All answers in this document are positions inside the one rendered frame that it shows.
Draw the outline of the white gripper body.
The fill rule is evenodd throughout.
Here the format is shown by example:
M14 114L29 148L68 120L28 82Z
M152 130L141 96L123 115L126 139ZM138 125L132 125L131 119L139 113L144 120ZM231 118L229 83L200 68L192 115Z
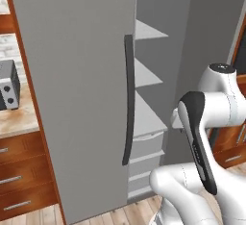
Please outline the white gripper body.
M170 121L171 121L171 126L173 129L182 129L184 127L183 123L179 117L179 113L178 113L177 108L175 108L173 110Z

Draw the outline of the grey fridge door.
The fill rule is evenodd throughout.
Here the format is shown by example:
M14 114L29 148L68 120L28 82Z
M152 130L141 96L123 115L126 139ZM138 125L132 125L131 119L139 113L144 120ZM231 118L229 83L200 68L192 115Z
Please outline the grey fridge door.
M135 0L13 0L68 225L123 207Z
M197 88L211 63L228 60L234 33L245 0L161 0L164 31L163 122L179 99Z

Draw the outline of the grey fridge shelf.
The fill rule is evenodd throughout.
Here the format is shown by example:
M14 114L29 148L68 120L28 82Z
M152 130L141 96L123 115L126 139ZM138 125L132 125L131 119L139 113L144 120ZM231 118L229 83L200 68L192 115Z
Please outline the grey fridge shelf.
M135 86L137 88L161 84L162 80L138 59L135 59Z
M141 22L135 23L135 39L148 39L148 38L167 38L167 34Z
M160 120L144 99L136 93L134 137L142 137L166 130L166 125Z

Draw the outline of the grey fridge drawer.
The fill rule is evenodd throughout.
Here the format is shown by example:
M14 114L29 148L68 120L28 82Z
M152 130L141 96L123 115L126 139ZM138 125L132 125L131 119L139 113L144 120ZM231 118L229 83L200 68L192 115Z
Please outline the grey fridge drawer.
M164 132L135 138L132 145L131 159L159 152L162 148Z
M135 175L128 182L128 201L145 198L152 193L149 183L150 171Z
M164 152L160 150L159 152L130 160L129 176L133 177L135 175L155 169L160 164L160 158L163 155Z

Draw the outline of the grey fridge body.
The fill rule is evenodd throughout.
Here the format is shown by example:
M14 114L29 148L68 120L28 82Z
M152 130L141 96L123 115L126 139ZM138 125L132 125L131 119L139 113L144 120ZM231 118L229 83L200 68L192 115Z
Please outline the grey fridge body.
M136 0L136 21L139 20L166 34L164 31L163 12L161 10L160 1L161 0ZM138 59L162 80L161 84L135 87L135 93L138 93L144 99L162 122L163 109L161 106L163 104L163 96L161 95L161 91L164 88L162 57L167 38L168 35L167 37L135 40L135 59ZM162 131L164 132L164 136L161 150L164 152L164 155L171 125L166 127L167 130Z

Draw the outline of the brown wooden side panel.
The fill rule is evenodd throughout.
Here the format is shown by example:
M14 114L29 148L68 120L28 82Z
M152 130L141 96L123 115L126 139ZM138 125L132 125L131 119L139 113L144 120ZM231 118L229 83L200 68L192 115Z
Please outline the brown wooden side panel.
M17 20L15 8L14 8L14 3L13 3L13 0L7 0L7 2L8 2L9 9L10 9L10 15L12 18L12 30L16 34L16 39L17 39L20 55L21 55L21 58L23 61L23 65L24 65L24 69L25 69L25 73L26 73L26 77L27 77L27 82L29 85L31 97L33 100L33 104L34 104L34 108L35 108L35 112L36 112L36 116L37 116L37 122L38 122L39 130L40 130L40 134L41 134L41 138L42 138L42 143L44 146L46 159L48 161L49 170L50 170L51 177L52 177L52 183L53 183L54 191L56 193L57 201L58 201L60 211L61 211L61 218L62 218L63 224L67 225L64 211L63 211L63 207L62 207L62 200L60 197L60 193L59 193L58 185L57 185L57 180L55 177L54 167L52 165L50 151L49 151L46 136L44 133L44 128L43 128L43 124L42 124L42 120L41 120L41 116L40 116L40 111L39 111L39 107L38 107L38 103L37 103L37 97L36 97L36 93L34 90L32 76L31 76L31 72L30 72L30 68L29 68L29 64L28 64L28 60L27 60L27 56L26 56L26 52L25 52L25 48L24 48L24 44L23 44L23 39L22 39L20 29L19 29L19 24L18 24L18 20Z

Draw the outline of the brown wooden drawer front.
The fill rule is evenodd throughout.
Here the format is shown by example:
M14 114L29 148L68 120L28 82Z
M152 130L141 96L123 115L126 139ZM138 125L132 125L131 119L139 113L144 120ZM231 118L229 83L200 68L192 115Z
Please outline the brown wooden drawer front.
M51 181L48 161L44 155L0 165L0 180L22 175L22 179L0 185L0 195L34 187Z
M45 153L40 132L0 138L0 149L7 147L8 152L0 153L0 165L22 161Z
M31 200L32 203L10 211L3 211L3 208L5 207L28 200ZM30 213L57 203L58 201L53 183L47 183L8 193L0 196L0 221L13 218L24 213Z

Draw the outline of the silver toaster oven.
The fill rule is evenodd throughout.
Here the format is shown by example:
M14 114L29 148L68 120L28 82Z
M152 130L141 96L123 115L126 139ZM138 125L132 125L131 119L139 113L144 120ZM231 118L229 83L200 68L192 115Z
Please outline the silver toaster oven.
M0 111L17 110L20 82L14 60L0 61Z

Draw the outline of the brown wooden wall cupboard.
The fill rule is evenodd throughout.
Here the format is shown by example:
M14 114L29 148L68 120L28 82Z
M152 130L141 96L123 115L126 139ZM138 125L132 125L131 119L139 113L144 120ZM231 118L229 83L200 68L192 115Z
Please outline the brown wooden wall cupboard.
M0 14L0 34L12 34L14 32L12 16L10 14Z

